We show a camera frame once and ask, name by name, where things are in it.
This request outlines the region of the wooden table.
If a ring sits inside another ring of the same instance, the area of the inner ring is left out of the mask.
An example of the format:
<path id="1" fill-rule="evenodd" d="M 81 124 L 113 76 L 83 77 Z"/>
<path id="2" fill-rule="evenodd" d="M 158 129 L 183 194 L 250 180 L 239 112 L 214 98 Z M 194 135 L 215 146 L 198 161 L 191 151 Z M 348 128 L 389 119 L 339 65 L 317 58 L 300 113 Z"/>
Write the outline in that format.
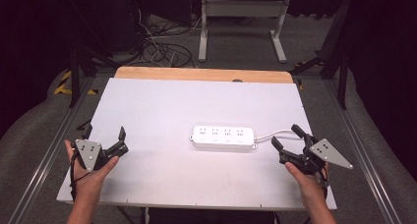
<path id="1" fill-rule="evenodd" d="M 287 72 L 161 67 L 120 67 L 116 71 L 114 78 L 214 82 L 233 82 L 239 80 L 243 83 L 270 84 L 293 83 L 291 75 Z"/>

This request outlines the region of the white board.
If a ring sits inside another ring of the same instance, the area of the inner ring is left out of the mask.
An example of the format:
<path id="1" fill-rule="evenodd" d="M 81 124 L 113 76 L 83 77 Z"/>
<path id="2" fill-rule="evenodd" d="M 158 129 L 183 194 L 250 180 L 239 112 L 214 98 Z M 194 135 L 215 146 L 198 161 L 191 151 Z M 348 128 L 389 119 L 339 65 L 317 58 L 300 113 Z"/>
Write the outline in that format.
<path id="1" fill-rule="evenodd" d="M 299 153 L 292 125 L 310 129 L 295 84 L 112 79 L 92 117 L 90 140 L 105 147 L 126 132 L 129 147 L 105 179 L 100 201 L 149 207 L 297 210 L 298 185 L 268 134 Z M 250 150 L 197 148 L 198 125 L 247 127 Z"/>

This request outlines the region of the yellow black floor tape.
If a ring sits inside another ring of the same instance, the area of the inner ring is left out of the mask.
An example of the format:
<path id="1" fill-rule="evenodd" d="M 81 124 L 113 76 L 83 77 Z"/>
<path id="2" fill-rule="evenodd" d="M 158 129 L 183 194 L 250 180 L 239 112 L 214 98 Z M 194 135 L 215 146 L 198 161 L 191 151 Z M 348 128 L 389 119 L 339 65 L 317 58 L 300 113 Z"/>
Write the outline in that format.
<path id="1" fill-rule="evenodd" d="M 58 84 L 58 86 L 54 90 L 54 94 L 72 94 L 72 90 L 65 87 L 67 81 L 71 77 L 71 74 L 72 74 L 71 70 L 67 70 L 65 72 L 65 74 L 61 78 L 60 83 Z M 90 89 L 88 91 L 88 95 L 97 95 L 97 94 L 98 94 L 98 89 Z"/>

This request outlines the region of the person's right hand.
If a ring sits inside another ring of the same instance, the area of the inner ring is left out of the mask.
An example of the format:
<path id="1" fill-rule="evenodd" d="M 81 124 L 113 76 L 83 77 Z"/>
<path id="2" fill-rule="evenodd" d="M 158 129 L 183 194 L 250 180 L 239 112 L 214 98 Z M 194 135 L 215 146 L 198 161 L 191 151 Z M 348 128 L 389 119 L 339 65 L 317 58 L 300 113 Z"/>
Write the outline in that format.
<path id="1" fill-rule="evenodd" d="M 303 174 L 290 162 L 286 162 L 284 166 L 297 182 L 302 203 L 308 210 L 319 210 L 328 207 L 323 187 L 316 177 Z"/>

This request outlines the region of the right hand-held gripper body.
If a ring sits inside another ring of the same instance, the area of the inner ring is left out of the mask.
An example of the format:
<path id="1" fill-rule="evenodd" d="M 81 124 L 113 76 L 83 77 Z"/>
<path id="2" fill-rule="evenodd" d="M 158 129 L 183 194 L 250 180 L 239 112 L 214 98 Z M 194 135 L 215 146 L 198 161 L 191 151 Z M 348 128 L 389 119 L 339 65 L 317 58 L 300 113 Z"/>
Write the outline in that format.
<path id="1" fill-rule="evenodd" d="M 328 140 L 316 140 L 310 135 L 305 135 L 302 140 L 305 146 L 301 154 L 288 151 L 281 143 L 278 144 L 281 164 L 290 162 L 305 175 L 315 175 L 321 172 L 326 163 L 347 169 L 353 168 L 353 165 Z"/>

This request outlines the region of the white power strip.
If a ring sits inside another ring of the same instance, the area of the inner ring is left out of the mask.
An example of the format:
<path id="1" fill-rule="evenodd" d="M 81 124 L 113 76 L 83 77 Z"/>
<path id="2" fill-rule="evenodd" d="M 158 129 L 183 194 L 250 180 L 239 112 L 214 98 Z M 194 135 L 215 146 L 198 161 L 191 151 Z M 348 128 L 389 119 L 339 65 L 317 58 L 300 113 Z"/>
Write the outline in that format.
<path id="1" fill-rule="evenodd" d="M 189 140 L 209 149 L 255 149 L 254 131 L 243 127 L 195 126 Z"/>

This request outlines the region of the person's left hand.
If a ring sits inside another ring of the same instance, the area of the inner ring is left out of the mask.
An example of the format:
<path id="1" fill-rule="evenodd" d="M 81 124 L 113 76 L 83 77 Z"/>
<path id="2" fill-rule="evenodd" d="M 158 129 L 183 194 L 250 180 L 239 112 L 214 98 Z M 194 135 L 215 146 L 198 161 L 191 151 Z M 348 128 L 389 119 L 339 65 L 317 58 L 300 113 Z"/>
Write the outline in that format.
<path id="1" fill-rule="evenodd" d="M 119 162 L 119 157 L 111 158 L 98 171 L 88 172 L 74 159 L 75 150 L 69 140 L 65 140 L 65 146 L 70 161 L 70 175 L 74 179 L 74 187 L 76 191 L 74 204 L 90 203 L 97 204 L 100 199 L 100 193 L 104 180 L 107 175 L 115 168 Z"/>

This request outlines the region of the metal floor rail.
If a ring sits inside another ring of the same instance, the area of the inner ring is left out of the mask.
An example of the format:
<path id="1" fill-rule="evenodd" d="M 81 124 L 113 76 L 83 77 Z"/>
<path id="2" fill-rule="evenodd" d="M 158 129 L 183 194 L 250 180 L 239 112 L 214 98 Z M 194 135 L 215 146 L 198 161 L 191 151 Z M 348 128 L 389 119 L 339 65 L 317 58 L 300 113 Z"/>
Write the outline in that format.
<path id="1" fill-rule="evenodd" d="M 371 192 L 379 206 L 379 209 L 384 217 L 387 224 L 402 224 L 388 194 L 385 186 L 382 183 L 381 177 L 377 172 L 373 162 L 370 159 L 367 151 L 365 150 L 364 144 L 362 143 L 359 135 L 348 115 L 348 112 L 343 109 L 337 98 L 337 91 L 333 83 L 329 80 L 324 80 L 325 88 L 327 89 L 338 114 L 341 117 L 344 128 L 347 131 L 348 138 L 358 160 L 359 166 L 367 180 L 367 183 L 371 189 Z"/>
<path id="2" fill-rule="evenodd" d="M 39 165 L 34 170 L 34 174 L 32 175 L 24 194 L 20 198 L 20 201 L 16 206 L 13 214 L 9 218 L 7 224 L 23 224 L 32 207 L 32 204 L 34 203 L 44 181 L 49 174 L 49 171 L 59 153 L 59 150 L 61 149 L 63 140 L 67 136 L 68 129 L 74 121 L 80 105 L 88 94 L 93 81 L 94 78 L 86 78 L 81 83 L 78 98 L 72 101 L 70 107 L 67 109 L 65 117 L 62 120 L 58 130 L 56 131 L 52 142 L 47 147 L 47 150 L 40 160 Z"/>

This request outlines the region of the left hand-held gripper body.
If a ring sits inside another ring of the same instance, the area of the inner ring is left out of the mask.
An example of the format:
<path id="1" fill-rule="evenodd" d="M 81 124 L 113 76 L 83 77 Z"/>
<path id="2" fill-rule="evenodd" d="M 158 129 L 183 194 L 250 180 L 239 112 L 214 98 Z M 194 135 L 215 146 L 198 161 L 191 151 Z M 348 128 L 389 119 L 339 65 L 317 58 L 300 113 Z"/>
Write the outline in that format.
<path id="1" fill-rule="evenodd" d="M 99 170 L 111 158 L 121 157 L 129 151 L 123 140 L 119 140 L 107 149 L 103 149 L 100 142 L 90 140 L 76 140 L 75 146 L 81 156 L 80 163 L 88 172 Z"/>

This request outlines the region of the white metal table frame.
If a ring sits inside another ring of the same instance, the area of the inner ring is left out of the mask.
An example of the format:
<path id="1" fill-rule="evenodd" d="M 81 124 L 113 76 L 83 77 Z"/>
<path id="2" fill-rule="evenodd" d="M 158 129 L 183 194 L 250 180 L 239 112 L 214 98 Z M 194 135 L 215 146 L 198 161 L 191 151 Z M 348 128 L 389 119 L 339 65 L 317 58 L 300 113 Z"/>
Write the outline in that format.
<path id="1" fill-rule="evenodd" d="M 208 50 L 208 17 L 277 17 L 276 28 L 269 32 L 276 56 L 280 63 L 287 59 L 280 42 L 280 33 L 290 0 L 253 1 L 253 0 L 202 0 L 201 34 L 199 61 L 205 62 Z"/>

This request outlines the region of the black metal stand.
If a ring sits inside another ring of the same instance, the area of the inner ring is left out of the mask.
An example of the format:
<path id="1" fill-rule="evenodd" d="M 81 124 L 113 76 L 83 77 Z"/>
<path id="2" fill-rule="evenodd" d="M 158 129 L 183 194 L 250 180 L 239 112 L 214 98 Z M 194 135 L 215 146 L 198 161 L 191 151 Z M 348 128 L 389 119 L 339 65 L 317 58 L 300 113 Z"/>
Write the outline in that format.
<path id="1" fill-rule="evenodd" d="M 97 73 L 96 63 L 93 62 L 93 59 L 101 62 L 105 67 L 110 67 L 113 69 L 118 69 L 119 64 L 110 60 L 108 57 L 105 57 L 102 54 L 99 54 L 93 49 L 79 45 L 77 46 L 70 58 L 70 68 L 71 71 L 71 91 L 72 98 L 70 103 L 70 108 L 73 108 L 76 103 L 81 98 L 81 85 L 80 85 L 80 72 L 83 72 L 86 77 L 94 77 Z"/>
<path id="2" fill-rule="evenodd" d="M 339 73 L 336 96 L 337 101 L 343 110 L 346 109 L 345 96 L 348 66 L 345 54 L 345 41 L 341 37 L 341 34 L 349 10 L 350 1 L 351 0 L 342 0 L 317 56 L 306 63 L 299 63 L 290 71 L 292 76 L 296 76 L 323 63 L 321 77 L 324 80 L 330 80 L 336 73 Z"/>

